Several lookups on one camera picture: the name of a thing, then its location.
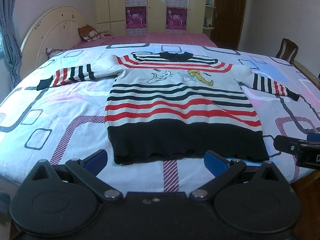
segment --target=yellow cartoon character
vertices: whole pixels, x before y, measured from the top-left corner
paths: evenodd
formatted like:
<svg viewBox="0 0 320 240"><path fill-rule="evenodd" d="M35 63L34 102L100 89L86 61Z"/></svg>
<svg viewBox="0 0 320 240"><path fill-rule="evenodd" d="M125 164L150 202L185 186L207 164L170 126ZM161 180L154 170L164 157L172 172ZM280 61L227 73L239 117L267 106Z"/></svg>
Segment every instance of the yellow cartoon character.
<svg viewBox="0 0 320 240"><path fill-rule="evenodd" d="M207 80L205 80L201 75L200 75L200 71L198 70L189 70L188 73L192 76L192 77L196 77L200 82L207 84L208 86L213 86L213 81L211 80L210 82L208 82Z"/></svg>

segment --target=wooden floor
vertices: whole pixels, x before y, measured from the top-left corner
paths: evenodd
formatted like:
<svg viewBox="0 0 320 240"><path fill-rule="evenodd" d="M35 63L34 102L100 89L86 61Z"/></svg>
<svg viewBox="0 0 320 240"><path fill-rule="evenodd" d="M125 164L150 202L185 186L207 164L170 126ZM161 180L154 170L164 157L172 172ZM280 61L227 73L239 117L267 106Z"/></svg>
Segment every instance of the wooden floor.
<svg viewBox="0 0 320 240"><path fill-rule="evenodd" d="M320 240L320 179L309 175L294 182L292 187L302 207L295 234L301 240Z"/></svg>

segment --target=sweater cuff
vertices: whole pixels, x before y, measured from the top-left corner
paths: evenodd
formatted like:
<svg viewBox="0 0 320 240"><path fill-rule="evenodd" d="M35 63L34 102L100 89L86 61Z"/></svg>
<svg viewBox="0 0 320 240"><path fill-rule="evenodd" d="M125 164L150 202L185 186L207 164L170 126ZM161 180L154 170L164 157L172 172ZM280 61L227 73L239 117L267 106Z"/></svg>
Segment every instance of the sweater cuff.
<svg viewBox="0 0 320 240"><path fill-rule="evenodd" d="M42 90L45 88L49 88L51 83L53 81L53 76L51 76L51 78L48 79L44 79L44 80L40 80L39 85L37 86L37 90Z"/></svg>
<svg viewBox="0 0 320 240"><path fill-rule="evenodd" d="M292 91L290 91L288 88L287 88L287 93L288 93L288 97L289 98L292 98L294 101L298 101L300 96L296 93L293 93Z"/></svg>

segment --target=sweater sleeve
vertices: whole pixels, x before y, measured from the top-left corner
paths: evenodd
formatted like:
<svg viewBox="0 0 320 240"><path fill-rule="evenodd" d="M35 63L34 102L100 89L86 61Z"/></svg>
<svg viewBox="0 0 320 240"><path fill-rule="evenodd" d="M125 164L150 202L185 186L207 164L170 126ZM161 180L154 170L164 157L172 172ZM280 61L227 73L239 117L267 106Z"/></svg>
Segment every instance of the sweater sleeve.
<svg viewBox="0 0 320 240"><path fill-rule="evenodd" d="M96 78L117 75L123 68L123 65L119 65L117 57L110 55L98 59L92 64L58 69L50 78L40 80L37 90L62 86L72 81L89 81L95 80Z"/></svg>
<svg viewBox="0 0 320 240"><path fill-rule="evenodd" d="M233 65L230 73L238 83L242 83L251 89L259 90L273 95L290 97L294 101L299 100L300 96L298 94L290 91L287 87L271 78L253 73L248 66Z"/></svg>

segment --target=bedsheet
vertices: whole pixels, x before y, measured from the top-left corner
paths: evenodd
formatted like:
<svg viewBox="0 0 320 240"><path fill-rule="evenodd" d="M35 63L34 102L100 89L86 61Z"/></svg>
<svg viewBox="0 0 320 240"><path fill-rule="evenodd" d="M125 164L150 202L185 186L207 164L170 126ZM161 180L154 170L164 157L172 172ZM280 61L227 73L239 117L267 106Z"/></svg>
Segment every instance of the bedsheet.
<svg viewBox="0 0 320 240"><path fill-rule="evenodd" d="M130 53L190 52L220 61L248 65L254 72L279 81L301 95L298 102L242 86L262 123L268 154L288 181L312 170L295 165L292 155L276 151L273 139L287 135L306 139L320 130L320 92L297 69L284 60L214 47L172 44L109 45L75 49L57 55L27 76L0 104L0 176L19 185L39 159L63 164L70 158L85 158L99 149L108 152L108 164L98 178L122 191L190 193L214 177L203 159L157 161L116 165L104 123L106 100L115 78L102 78L36 91L41 79L50 78L63 58L65 65L94 61L105 51ZM246 162L249 165L259 163Z"/></svg>
<svg viewBox="0 0 320 240"><path fill-rule="evenodd" d="M147 33L133 36L104 36L95 41L80 41L73 49L92 48L111 44L133 44L133 43L165 43L209 46L217 48L216 44L202 33Z"/></svg>

